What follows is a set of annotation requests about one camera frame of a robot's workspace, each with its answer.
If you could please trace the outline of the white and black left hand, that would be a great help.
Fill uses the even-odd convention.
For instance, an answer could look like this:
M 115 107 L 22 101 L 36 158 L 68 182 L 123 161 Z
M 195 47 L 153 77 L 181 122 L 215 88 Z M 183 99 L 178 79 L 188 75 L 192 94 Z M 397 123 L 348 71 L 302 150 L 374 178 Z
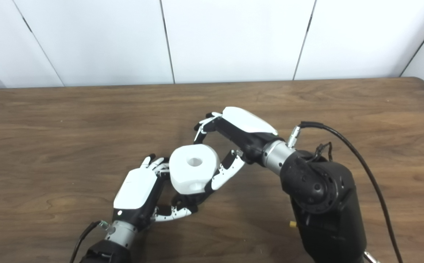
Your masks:
M 198 212 L 198 205 L 187 203 L 177 194 L 171 205 L 160 205 L 165 183 L 170 181 L 168 157 L 147 156 L 139 168 L 128 172 L 113 202 L 112 221 L 126 222 L 141 232 L 156 221 L 170 221 Z

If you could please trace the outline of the white and black right hand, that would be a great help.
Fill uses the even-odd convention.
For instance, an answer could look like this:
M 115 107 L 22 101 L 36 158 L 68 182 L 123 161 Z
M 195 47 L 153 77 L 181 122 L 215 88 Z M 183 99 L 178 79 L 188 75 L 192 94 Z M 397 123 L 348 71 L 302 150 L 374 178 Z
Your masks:
M 245 164 L 257 163 L 264 167 L 265 148 L 282 140 L 277 130 L 262 118 L 242 108 L 231 106 L 225 107 L 222 113 L 207 113 L 206 118 L 199 121 L 194 130 L 197 132 L 194 144 L 202 144 L 207 133 L 219 132 L 237 147 L 221 161 L 205 186 L 206 193 L 219 189 Z

